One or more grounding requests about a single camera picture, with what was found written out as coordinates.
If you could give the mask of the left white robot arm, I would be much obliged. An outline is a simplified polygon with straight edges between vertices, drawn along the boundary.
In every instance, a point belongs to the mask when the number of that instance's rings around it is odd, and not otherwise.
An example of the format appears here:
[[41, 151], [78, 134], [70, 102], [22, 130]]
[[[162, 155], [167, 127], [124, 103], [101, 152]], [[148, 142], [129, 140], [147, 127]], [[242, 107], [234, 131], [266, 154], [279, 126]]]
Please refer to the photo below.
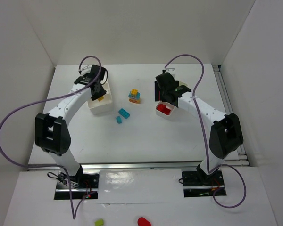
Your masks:
[[74, 81], [71, 90], [59, 104], [47, 113], [39, 113], [35, 117], [35, 144], [62, 167], [63, 176], [70, 176], [71, 181], [76, 184], [88, 177], [70, 151], [71, 136], [68, 126], [85, 102], [97, 100], [107, 93], [101, 84], [107, 75], [106, 68], [92, 65]]

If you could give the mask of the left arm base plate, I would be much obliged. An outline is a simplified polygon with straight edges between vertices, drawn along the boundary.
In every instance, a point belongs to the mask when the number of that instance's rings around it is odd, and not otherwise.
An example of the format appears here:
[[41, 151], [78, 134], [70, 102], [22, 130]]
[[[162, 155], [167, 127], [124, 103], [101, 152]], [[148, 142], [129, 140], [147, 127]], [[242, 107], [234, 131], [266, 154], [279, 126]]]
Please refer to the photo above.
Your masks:
[[[49, 178], [57, 180], [54, 200], [69, 200], [69, 184], [66, 175], [59, 173], [58, 175], [49, 172]], [[79, 184], [71, 181], [72, 198], [80, 200], [85, 197], [87, 200], [98, 199], [99, 173], [88, 174], [86, 179], [83, 179]]]

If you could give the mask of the multicolour lego tower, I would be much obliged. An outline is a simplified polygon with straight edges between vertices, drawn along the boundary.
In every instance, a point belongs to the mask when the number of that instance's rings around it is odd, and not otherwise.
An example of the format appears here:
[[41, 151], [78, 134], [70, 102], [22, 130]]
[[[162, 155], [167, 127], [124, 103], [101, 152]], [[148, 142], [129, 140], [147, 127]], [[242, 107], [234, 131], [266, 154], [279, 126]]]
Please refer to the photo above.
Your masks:
[[137, 89], [132, 89], [128, 95], [129, 101], [131, 103], [139, 104], [140, 103], [140, 93]]

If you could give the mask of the red sloped lego brick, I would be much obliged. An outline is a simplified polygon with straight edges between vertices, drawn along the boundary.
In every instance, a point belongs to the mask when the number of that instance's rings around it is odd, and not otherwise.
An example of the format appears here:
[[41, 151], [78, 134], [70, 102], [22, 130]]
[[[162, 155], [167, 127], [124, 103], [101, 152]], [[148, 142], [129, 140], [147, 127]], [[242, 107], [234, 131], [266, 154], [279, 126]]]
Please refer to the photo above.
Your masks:
[[157, 106], [156, 110], [161, 112], [161, 109], [162, 109], [164, 106], [165, 106], [164, 104], [159, 104], [159, 105]]

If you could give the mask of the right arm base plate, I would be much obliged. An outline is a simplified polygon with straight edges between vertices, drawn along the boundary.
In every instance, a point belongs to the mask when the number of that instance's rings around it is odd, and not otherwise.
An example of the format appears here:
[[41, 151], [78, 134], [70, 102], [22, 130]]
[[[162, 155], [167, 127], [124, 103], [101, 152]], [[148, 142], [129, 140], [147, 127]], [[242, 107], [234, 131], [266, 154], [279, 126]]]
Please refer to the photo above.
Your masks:
[[226, 196], [223, 174], [219, 170], [206, 181], [201, 181], [196, 171], [182, 171], [178, 182], [183, 185], [183, 194], [188, 197]]

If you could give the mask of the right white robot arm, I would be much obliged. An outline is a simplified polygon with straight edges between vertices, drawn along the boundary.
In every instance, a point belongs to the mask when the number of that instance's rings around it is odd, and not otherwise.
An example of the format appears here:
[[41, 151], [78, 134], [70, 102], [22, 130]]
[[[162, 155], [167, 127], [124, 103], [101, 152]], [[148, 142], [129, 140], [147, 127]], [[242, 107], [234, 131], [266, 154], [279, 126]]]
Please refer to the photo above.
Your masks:
[[196, 88], [204, 73], [193, 90], [181, 85], [168, 70], [156, 76], [155, 100], [167, 102], [183, 109], [200, 121], [206, 156], [197, 166], [196, 171], [200, 180], [205, 181], [224, 163], [224, 159], [243, 144], [243, 135], [239, 117], [234, 114], [221, 112], [195, 95]]

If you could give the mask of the red curved lego brick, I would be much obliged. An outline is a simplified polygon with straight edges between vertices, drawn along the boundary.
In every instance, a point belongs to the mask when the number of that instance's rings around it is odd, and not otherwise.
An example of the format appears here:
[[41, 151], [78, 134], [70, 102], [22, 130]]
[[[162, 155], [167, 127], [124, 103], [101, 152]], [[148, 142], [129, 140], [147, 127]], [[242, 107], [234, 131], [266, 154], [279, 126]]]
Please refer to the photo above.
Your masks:
[[161, 112], [165, 115], [169, 115], [171, 113], [171, 109], [167, 108], [166, 106], [164, 106], [162, 109], [161, 109]]

